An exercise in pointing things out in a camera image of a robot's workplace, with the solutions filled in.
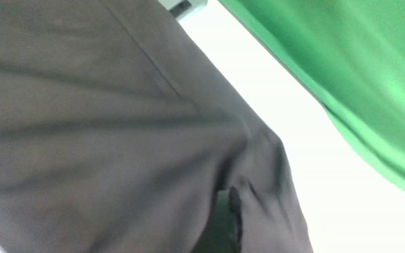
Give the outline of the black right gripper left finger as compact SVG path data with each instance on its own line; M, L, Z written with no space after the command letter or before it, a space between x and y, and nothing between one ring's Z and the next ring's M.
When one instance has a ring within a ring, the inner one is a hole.
M241 200L235 187L218 191L212 212L193 253L239 253L242 243Z

